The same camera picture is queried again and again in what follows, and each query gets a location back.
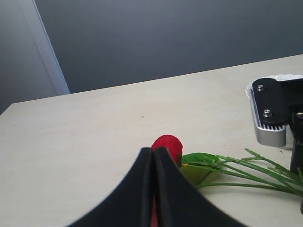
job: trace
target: black metal bracket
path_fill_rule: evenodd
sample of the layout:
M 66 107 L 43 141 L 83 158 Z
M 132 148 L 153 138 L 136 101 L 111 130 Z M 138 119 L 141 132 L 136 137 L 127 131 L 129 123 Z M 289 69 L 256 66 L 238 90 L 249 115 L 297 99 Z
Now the black metal bracket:
M 276 81 L 262 78 L 253 82 L 258 117 L 264 125 L 289 125 L 294 136 L 290 170 L 303 169 L 303 79 Z

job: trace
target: green leaf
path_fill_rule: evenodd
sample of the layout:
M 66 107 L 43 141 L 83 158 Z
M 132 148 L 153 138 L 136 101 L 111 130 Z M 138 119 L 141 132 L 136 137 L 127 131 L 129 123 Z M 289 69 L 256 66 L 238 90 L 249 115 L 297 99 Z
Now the green leaf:
M 216 162 L 219 162 L 219 157 L 216 155 L 211 155 L 207 153 L 192 153 L 182 156 L 182 163 L 197 163 L 200 165 L 213 165 Z

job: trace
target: tabletop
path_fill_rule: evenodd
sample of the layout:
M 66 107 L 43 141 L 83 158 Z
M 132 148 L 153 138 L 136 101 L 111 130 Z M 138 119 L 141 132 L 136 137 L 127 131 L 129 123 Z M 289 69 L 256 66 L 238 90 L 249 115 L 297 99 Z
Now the tabletop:
M 241 158 L 250 148 L 288 167 L 291 151 L 257 143 L 245 88 L 263 76 L 303 74 L 302 62 L 298 55 L 12 104 L 0 115 L 0 226 L 70 224 L 163 134 L 177 136 L 184 154 Z M 201 193 L 251 227 L 302 226 L 294 195 L 225 186 Z

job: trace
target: plant stem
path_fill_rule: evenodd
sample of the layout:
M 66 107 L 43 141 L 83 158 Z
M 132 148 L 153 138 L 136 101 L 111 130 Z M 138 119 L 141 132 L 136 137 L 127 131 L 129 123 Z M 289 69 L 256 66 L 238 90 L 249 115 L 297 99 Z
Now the plant stem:
M 249 184 L 249 183 L 202 183 L 197 185 L 197 188 L 202 188 L 202 187 L 209 187 L 209 186 L 239 186 L 239 187 L 251 187 L 251 188 L 262 188 L 262 189 L 270 189 L 270 190 L 275 190 L 279 192 L 286 192 L 289 194 L 297 195 L 291 190 L 283 190 L 267 185 L 260 185 L 260 184 Z
M 235 159 L 235 158 L 232 158 L 232 157 L 227 157 L 227 158 L 230 158 L 234 163 L 237 163 L 241 166 L 245 166 L 245 167 L 248 167 L 248 168 L 251 168 L 251 169 L 254 169 L 254 170 L 257 170 L 259 172 L 262 172 L 264 174 L 267 174 L 273 178 L 275 178 L 276 180 L 278 180 L 279 182 L 281 182 L 282 184 L 284 184 L 286 187 L 288 187 L 290 190 L 292 190 L 294 193 L 296 193 L 297 195 L 299 196 L 302 196 L 303 194 L 301 194 L 299 191 L 297 191 L 295 188 L 293 188 L 290 184 L 288 184 L 287 182 L 290 182 L 292 184 L 295 184 L 295 185 L 298 185 L 300 187 L 302 187 L 302 184 L 301 183 L 298 183 L 297 181 L 294 181 L 294 180 L 291 180 L 289 178 L 286 178 L 284 176 L 281 176 L 275 172 L 272 172 L 268 169 L 265 169 L 263 167 L 260 167 L 260 166 L 257 166 L 255 164 L 252 164 L 250 162 L 247 162 L 247 161 L 241 161 L 239 159 Z
M 286 175 L 288 175 L 289 178 L 295 179 L 295 180 L 299 180 L 298 175 L 292 173 L 291 171 L 289 171 L 288 169 L 286 169 L 285 167 L 281 166 L 280 164 L 278 164 L 277 162 L 274 162 L 266 157 L 261 156 L 260 154 L 245 148 L 244 150 L 246 150 L 248 153 L 250 153 L 251 155 L 255 156 L 253 158 L 243 158 L 245 160 L 262 160 L 262 161 L 266 161 L 272 165 L 274 165 L 277 169 L 281 170 L 282 172 L 284 172 Z
M 258 182 L 258 183 L 265 183 L 264 180 L 261 179 L 261 181 L 260 181 L 259 179 L 257 179 L 257 177 L 252 178 L 252 177 L 249 177 L 247 175 L 238 174 L 238 173 L 228 171 L 228 170 L 209 168 L 209 167 L 206 167 L 206 166 L 196 166 L 196 165 L 190 165 L 190 164 L 188 166 L 189 167 L 206 169 L 206 170 L 209 170 L 209 171 L 212 171 L 212 172 L 218 172 L 218 173 L 221 173 L 221 174 L 231 175 L 231 176 L 235 176 L 235 177 L 255 181 L 255 182 Z M 290 188 L 288 186 L 283 186 L 283 185 L 279 185 L 279 184 L 271 183 L 271 182 L 266 182 L 266 183 L 268 183 L 269 185 L 271 185 L 271 186 L 273 186 L 273 187 L 275 187 L 275 188 L 277 188 L 281 191 L 289 191 L 290 190 Z

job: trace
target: silver metal component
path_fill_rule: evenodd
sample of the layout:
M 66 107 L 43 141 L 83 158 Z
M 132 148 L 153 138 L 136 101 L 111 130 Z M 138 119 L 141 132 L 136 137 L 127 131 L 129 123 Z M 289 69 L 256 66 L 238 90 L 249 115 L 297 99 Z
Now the silver metal component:
M 257 91 L 263 91 L 264 90 L 264 86 L 262 84 L 259 84 L 257 86 Z
M 271 113 L 271 111 L 270 110 L 264 110 L 263 111 L 263 116 L 265 116 L 265 117 L 271 117 L 273 114 Z
M 251 115 L 254 123 L 257 141 L 266 146 L 283 148 L 286 145 L 286 125 L 269 126 L 261 124 L 253 90 L 250 90 Z
M 296 116 L 297 116 L 297 118 L 299 118 L 299 119 L 303 119 L 303 113 L 297 113 Z

